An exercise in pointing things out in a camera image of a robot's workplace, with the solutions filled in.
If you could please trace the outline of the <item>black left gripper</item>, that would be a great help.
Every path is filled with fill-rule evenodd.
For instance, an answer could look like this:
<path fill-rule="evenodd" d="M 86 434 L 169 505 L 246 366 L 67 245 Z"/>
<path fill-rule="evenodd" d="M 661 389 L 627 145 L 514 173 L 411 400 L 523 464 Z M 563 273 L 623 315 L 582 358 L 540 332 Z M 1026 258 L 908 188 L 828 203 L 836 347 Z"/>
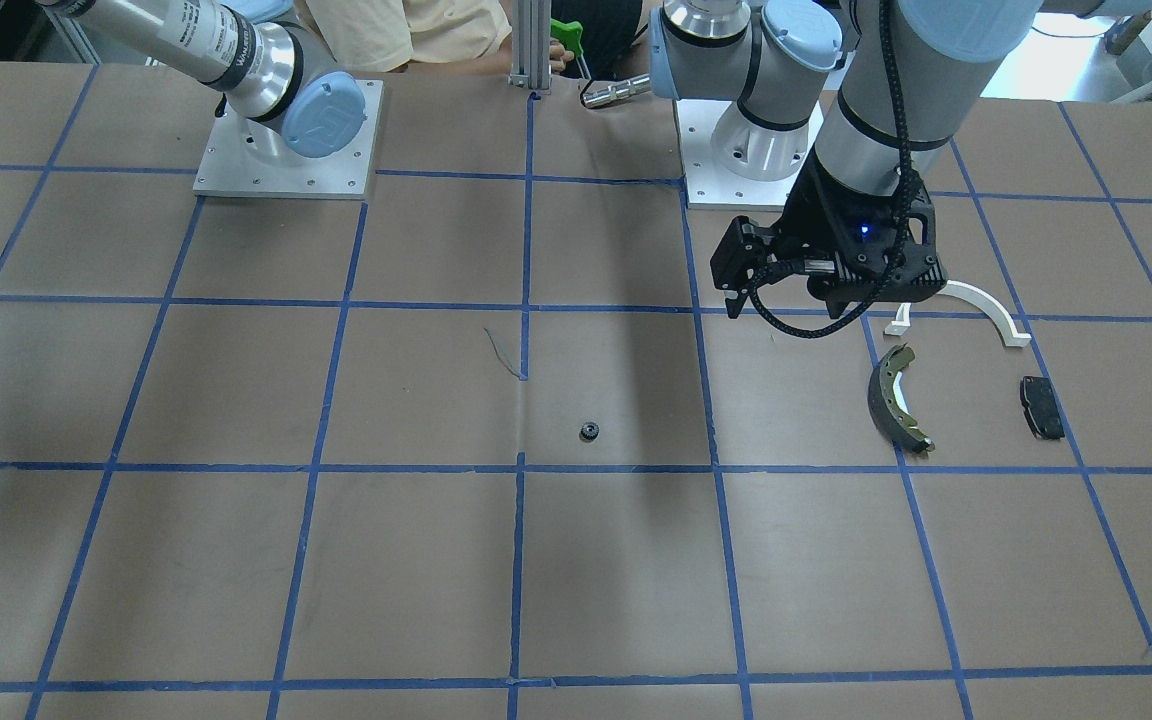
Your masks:
<path fill-rule="evenodd" d="M 897 223 L 895 197 L 850 190 L 823 168 L 810 151 L 774 223 L 774 255 L 780 260 L 831 260 L 835 268 L 808 276 L 808 291 L 826 302 L 831 318 L 844 314 L 847 304 L 865 300 L 893 258 Z M 914 179 L 909 211 L 911 237 L 902 247 L 902 263 L 881 302 L 922 302 L 941 291 L 947 276 L 935 249 L 934 209 L 922 179 Z"/>

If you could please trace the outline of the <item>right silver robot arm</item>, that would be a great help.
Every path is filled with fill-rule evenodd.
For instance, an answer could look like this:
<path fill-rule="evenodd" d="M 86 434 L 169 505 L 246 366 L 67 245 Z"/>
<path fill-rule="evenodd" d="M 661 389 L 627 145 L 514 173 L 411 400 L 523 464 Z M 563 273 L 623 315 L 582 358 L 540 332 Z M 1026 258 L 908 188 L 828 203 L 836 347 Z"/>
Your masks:
<path fill-rule="evenodd" d="M 367 104 L 356 78 L 296 23 L 255 23 L 219 1 L 40 5 L 223 94 L 238 118 L 270 128 L 303 158 L 334 154 L 364 126 Z"/>

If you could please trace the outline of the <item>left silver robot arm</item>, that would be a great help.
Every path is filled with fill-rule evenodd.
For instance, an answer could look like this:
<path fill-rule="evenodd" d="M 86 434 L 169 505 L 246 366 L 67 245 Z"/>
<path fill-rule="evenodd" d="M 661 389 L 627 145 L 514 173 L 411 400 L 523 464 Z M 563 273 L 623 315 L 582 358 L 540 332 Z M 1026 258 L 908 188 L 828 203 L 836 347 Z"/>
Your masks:
<path fill-rule="evenodd" d="M 776 223 L 728 225 L 710 258 L 723 309 L 795 338 L 827 336 L 882 304 L 947 285 L 919 165 L 934 160 L 1043 12 L 1126 17 L 1149 1 L 666 1 L 650 15 L 650 81 L 717 100 L 741 129 L 791 137 L 856 47 Z"/>

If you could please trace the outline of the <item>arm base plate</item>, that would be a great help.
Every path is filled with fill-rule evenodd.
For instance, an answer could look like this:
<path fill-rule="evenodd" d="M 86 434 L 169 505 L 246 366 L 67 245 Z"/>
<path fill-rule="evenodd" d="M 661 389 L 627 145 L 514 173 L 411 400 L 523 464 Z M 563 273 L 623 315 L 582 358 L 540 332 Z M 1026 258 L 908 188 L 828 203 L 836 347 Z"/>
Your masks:
<path fill-rule="evenodd" d="M 194 191 L 220 199 L 365 200 L 372 177 L 385 83 L 356 79 L 365 97 L 361 131 L 324 158 L 305 158 L 270 128 L 225 111 L 212 123 Z"/>
<path fill-rule="evenodd" d="M 823 127 L 819 103 L 785 132 L 750 124 L 735 103 L 679 100 L 675 114 L 691 209 L 780 211 Z"/>

